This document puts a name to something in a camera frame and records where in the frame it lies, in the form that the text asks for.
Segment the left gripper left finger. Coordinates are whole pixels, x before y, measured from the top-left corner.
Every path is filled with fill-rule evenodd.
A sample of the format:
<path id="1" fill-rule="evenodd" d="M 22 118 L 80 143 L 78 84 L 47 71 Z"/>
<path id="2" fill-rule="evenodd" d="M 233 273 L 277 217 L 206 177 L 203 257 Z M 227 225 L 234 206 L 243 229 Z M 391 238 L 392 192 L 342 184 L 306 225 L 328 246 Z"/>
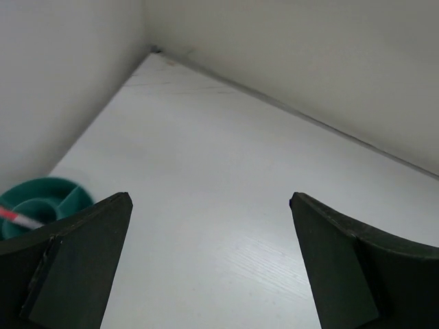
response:
<path id="1" fill-rule="evenodd" d="M 132 214 L 115 193 L 1 242 L 2 328 L 99 328 Z"/>

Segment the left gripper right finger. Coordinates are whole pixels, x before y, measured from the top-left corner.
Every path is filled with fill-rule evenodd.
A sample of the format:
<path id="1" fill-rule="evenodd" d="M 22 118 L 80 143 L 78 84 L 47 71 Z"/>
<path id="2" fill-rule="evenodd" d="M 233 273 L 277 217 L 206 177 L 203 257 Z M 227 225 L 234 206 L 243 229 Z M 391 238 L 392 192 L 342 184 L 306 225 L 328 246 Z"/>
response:
<path id="1" fill-rule="evenodd" d="M 322 328 L 437 328 L 438 248 L 347 217 L 305 193 L 289 201 Z"/>

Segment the red slim highlighter pen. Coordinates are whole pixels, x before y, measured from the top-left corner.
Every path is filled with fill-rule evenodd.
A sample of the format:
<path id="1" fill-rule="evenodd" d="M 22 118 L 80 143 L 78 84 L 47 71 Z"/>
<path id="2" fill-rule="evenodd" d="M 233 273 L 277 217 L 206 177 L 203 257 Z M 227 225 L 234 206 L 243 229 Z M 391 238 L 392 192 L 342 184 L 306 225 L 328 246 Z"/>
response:
<path id="1" fill-rule="evenodd" d="M 43 223 L 35 219 L 31 219 L 17 212 L 8 210 L 4 207 L 0 207 L 0 216 L 11 223 L 30 230 L 35 230 L 44 226 Z"/>

